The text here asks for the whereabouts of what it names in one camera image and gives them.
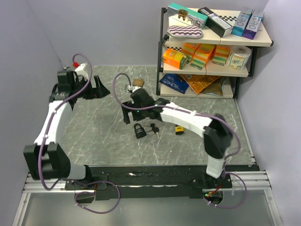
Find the robotic arm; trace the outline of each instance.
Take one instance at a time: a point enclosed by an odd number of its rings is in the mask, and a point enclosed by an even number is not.
[[[159,98],[155,101],[139,86],[130,87],[129,90],[132,90],[132,101],[123,103],[128,107],[142,108],[154,105],[165,105],[166,107],[141,111],[132,111],[122,107],[124,122],[126,124],[130,123],[128,113],[132,112],[134,121],[139,121],[148,117],[163,122],[177,124],[195,132],[200,137],[204,138],[205,151],[208,154],[206,173],[214,178],[218,178],[221,175],[224,166],[225,152],[232,140],[232,134],[223,124],[208,117],[196,116],[195,112],[181,108],[166,99]]]
[[[39,179],[38,173],[38,155],[45,135],[48,121],[52,112],[59,106],[64,99],[78,92],[87,83],[87,64],[81,64],[72,70],[64,70],[57,73],[58,83],[53,87],[49,97],[49,111],[44,126],[33,145],[27,145],[24,148],[24,156],[29,171],[33,179]],[[42,173],[44,179],[61,178],[61,179],[91,179],[91,172],[88,166],[72,164],[60,147],[65,125],[70,118],[74,105],[78,98],[94,99],[103,98],[110,94],[109,90],[101,83],[98,76],[94,76],[96,87],[93,88],[91,83],[80,95],[64,103],[56,112],[52,119],[48,131],[48,137],[43,147]]]

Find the sponge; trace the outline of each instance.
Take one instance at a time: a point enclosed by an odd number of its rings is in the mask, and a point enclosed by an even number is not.
[[[205,64],[210,59],[213,51],[214,51],[215,45],[211,44],[200,44],[198,49],[195,51],[190,66],[196,67],[200,70],[203,69]]]
[[[230,46],[217,45],[214,51],[212,63],[224,66],[230,53]]]
[[[186,42],[184,44],[184,46],[181,49],[181,53],[184,53],[187,56],[188,58],[187,63],[191,61],[193,54],[195,53],[199,45],[200,44],[198,43],[191,43],[191,42]]]

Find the teal box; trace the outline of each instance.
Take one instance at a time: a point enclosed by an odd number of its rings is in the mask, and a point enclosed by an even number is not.
[[[172,18],[185,23],[187,25],[194,25],[201,29],[205,27],[207,16],[189,8],[180,6],[175,3],[170,3],[167,7],[167,13]]]
[[[233,26],[232,34],[242,36],[252,14],[252,9],[243,7]]]

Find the blue package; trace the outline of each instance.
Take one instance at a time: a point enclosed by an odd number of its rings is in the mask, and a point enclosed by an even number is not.
[[[165,74],[159,82],[183,94],[189,86],[178,74]]]

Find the floor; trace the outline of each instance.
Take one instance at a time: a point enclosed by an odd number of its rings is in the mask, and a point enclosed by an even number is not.
[[[99,75],[105,87],[111,91],[112,80],[119,72],[127,73],[131,79],[143,78],[144,88],[154,98],[156,96],[155,66],[96,66],[93,74]],[[116,91],[123,101],[130,100],[124,91],[126,78],[118,79]],[[166,97],[177,105],[200,113],[224,116],[227,123],[235,129],[242,150],[233,156],[228,164],[249,164],[250,156],[240,117],[233,99]],[[207,154],[203,139],[189,130],[180,136],[174,133],[174,125],[154,120],[140,122],[145,130],[155,123],[159,127],[159,138],[149,133],[136,139],[133,122],[123,122],[121,107],[108,95],[102,99],[79,99],[72,112],[63,136],[62,147],[70,160],[77,164],[89,165],[182,165],[207,164]],[[228,152],[237,149],[234,140]]]
[[[234,206],[243,191],[231,195],[224,192],[223,206]],[[116,199],[93,202],[89,208],[105,211]],[[207,206],[203,199],[149,198],[121,199],[118,207],[108,214],[94,214],[74,205],[74,194],[32,194],[23,226],[272,226],[273,220],[264,191],[249,191],[244,205],[233,210]]]

